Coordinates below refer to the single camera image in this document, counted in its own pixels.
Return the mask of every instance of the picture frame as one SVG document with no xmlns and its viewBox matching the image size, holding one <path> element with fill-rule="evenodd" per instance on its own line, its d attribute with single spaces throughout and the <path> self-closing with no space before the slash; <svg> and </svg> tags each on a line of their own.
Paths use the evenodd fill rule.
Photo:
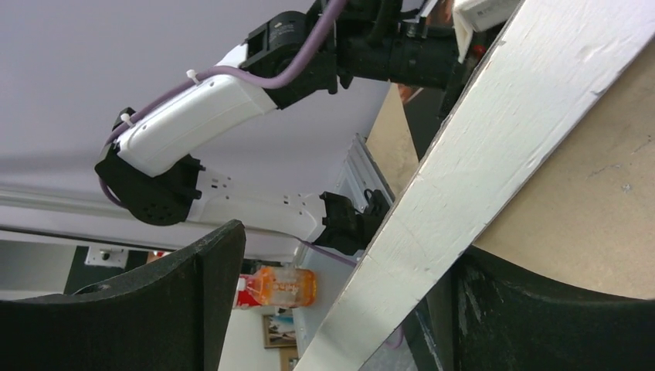
<svg viewBox="0 0 655 371">
<path fill-rule="evenodd" d="M 264 315 L 262 323 L 265 349 L 297 346 L 292 315 Z"/>
<path fill-rule="evenodd" d="M 280 370 L 281 371 L 294 371 L 300 357 L 298 349 L 296 348 L 282 348 L 280 349 Z"/>
</svg>

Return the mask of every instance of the electrical outlet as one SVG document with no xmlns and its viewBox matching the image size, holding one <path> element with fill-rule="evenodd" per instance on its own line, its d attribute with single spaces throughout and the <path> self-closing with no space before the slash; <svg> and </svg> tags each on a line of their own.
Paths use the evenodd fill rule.
<svg viewBox="0 0 655 371">
<path fill-rule="evenodd" d="M 85 265 L 94 267 L 116 267 L 125 268 L 127 264 L 128 249 L 89 247 Z"/>
</svg>

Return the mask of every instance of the plywood surface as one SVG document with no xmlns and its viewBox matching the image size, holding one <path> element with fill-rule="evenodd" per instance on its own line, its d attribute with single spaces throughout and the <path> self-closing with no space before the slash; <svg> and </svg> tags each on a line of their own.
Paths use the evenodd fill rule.
<svg viewBox="0 0 655 371">
<path fill-rule="evenodd" d="M 394 195 L 407 186 L 419 167 L 398 85 L 392 84 L 366 141 Z"/>
<path fill-rule="evenodd" d="M 476 245 L 568 284 L 655 298 L 655 43 Z"/>
</svg>

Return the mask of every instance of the plastic bottle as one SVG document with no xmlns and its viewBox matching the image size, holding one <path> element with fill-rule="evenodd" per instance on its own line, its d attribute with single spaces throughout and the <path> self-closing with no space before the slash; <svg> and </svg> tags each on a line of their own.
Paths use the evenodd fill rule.
<svg viewBox="0 0 655 371">
<path fill-rule="evenodd" d="M 261 305 L 305 307 L 316 300 L 316 275 L 307 269 L 263 267 L 248 279 L 246 287 Z"/>
</svg>

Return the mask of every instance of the white robot arm segment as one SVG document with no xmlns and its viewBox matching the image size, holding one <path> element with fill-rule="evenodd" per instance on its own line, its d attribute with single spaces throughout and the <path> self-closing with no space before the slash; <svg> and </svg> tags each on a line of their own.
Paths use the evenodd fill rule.
<svg viewBox="0 0 655 371">
<path fill-rule="evenodd" d="M 248 46 L 232 49 L 221 66 L 238 67 Z M 118 139 L 118 155 L 155 177 L 207 141 L 277 108 L 264 89 L 230 75 L 210 77 L 162 104 Z"/>
<path fill-rule="evenodd" d="M 325 230 L 325 202 L 317 194 L 275 192 L 208 169 L 200 172 L 196 188 L 202 197 L 193 202 L 187 220 L 216 226 L 237 219 L 303 241 L 315 241 Z"/>
</svg>

